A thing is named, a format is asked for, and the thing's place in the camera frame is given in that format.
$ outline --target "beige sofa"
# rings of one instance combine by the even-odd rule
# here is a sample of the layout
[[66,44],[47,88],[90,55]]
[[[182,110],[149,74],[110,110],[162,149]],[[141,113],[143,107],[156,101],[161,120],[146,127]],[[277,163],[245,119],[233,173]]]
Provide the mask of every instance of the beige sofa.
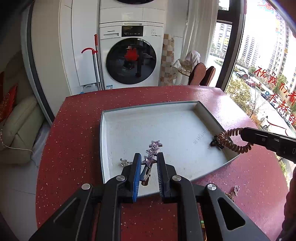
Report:
[[[32,150],[44,115],[29,83],[21,52],[15,54],[5,68],[3,96],[16,83],[16,106],[9,117],[0,123],[2,140],[9,147]],[[26,163],[30,161],[30,155],[30,151],[6,148],[0,142],[0,163]]]

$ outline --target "white cable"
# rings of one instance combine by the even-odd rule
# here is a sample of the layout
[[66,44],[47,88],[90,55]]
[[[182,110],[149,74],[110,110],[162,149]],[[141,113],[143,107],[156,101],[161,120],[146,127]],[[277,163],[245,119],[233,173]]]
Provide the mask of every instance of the white cable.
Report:
[[6,146],[6,145],[3,143],[3,140],[2,140],[2,131],[3,131],[3,129],[0,130],[0,140],[1,140],[1,143],[2,143],[3,146],[5,146],[5,147],[7,147],[7,148],[11,148],[11,149],[17,149],[17,150],[28,150],[28,151],[30,151],[30,152],[33,153],[33,151],[32,151],[32,150],[29,150],[29,149],[22,149],[22,148],[15,148],[15,147]]

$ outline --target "blue gripper pad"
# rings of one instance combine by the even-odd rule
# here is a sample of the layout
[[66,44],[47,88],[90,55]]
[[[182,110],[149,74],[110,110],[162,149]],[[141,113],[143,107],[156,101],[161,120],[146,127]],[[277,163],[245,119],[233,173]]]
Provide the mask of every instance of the blue gripper pad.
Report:
[[142,163],[142,156],[141,156],[140,153],[135,154],[133,164],[134,164],[135,161],[137,161],[137,163],[136,163],[135,178],[133,180],[133,202],[135,202],[137,200],[138,192],[139,192],[141,163]]

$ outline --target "spiral phone cord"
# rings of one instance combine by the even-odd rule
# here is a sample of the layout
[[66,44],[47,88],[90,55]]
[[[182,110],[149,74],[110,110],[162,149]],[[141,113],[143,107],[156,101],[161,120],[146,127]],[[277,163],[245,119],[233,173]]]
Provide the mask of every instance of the spiral phone cord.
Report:
[[237,136],[238,134],[241,134],[242,130],[243,128],[235,128],[235,129],[223,131],[218,135],[217,140],[222,146],[227,147],[230,150],[237,152],[238,154],[247,153],[249,150],[252,149],[251,146],[253,146],[254,144],[251,144],[248,142],[245,146],[238,146],[227,139],[227,137],[234,136],[234,135]]

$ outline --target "white floor tile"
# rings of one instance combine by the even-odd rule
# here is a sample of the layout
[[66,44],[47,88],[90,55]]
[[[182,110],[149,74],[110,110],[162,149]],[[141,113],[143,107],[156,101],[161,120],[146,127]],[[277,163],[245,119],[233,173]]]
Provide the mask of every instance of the white floor tile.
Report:
[[3,189],[0,211],[20,241],[28,241],[37,230],[34,194]]
[[0,165],[0,188],[36,194],[38,167],[30,161],[24,165]]

